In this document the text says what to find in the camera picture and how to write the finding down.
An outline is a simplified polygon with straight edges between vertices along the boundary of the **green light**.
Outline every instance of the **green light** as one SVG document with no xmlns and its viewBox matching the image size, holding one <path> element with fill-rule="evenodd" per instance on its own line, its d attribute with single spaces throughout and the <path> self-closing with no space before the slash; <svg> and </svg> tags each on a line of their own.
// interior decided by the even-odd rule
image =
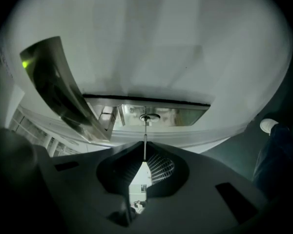
<svg viewBox="0 0 293 234">
<path fill-rule="evenodd" d="M 29 64 L 28 61 L 23 61 L 23 62 L 22 62 L 22 65 L 23 65 L 24 68 L 27 68 L 28 64 Z"/>
</svg>

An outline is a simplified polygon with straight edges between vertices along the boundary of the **white shoe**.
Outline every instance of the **white shoe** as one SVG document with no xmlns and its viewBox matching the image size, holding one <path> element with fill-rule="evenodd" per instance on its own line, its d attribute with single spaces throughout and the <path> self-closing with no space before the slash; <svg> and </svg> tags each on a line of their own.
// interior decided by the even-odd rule
<svg viewBox="0 0 293 234">
<path fill-rule="evenodd" d="M 272 131 L 272 128 L 276 124 L 278 124 L 278 122 L 273 120 L 273 119 L 263 119 L 260 122 L 259 126 L 260 126 L 261 130 L 263 130 L 265 133 L 270 135 L 270 132 Z"/>
</svg>

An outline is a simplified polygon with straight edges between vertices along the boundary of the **blue jeans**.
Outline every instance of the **blue jeans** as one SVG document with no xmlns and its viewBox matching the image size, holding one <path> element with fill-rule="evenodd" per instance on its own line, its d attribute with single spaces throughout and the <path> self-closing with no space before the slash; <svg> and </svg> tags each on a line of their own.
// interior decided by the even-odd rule
<svg viewBox="0 0 293 234">
<path fill-rule="evenodd" d="M 258 155 L 253 183 L 269 200 L 293 183 L 293 137 L 288 127 L 277 124 L 272 128 Z"/>
</svg>

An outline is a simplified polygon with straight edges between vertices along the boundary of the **shoe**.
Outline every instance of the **shoe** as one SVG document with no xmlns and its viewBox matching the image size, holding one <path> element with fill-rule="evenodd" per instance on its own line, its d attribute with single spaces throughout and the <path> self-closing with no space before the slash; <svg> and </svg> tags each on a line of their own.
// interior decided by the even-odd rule
<svg viewBox="0 0 293 234">
<path fill-rule="evenodd" d="M 269 134 L 272 131 L 272 128 L 274 127 L 274 125 L 278 124 L 279 122 L 273 120 L 273 119 L 263 119 L 259 126 L 261 128 L 261 130 L 263 130 L 265 133 Z"/>
</svg>

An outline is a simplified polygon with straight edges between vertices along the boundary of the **green floor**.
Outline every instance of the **green floor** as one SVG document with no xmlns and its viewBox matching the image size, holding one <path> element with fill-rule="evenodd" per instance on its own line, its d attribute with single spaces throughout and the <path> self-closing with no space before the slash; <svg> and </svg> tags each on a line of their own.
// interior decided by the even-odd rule
<svg viewBox="0 0 293 234">
<path fill-rule="evenodd" d="M 288 125 L 293 122 L 293 58 L 279 89 L 245 132 L 203 154 L 223 162 L 251 180 L 258 153 L 269 138 L 268 134 L 261 131 L 259 123 L 269 113 L 275 113 L 280 121 L 289 122 Z"/>
</svg>

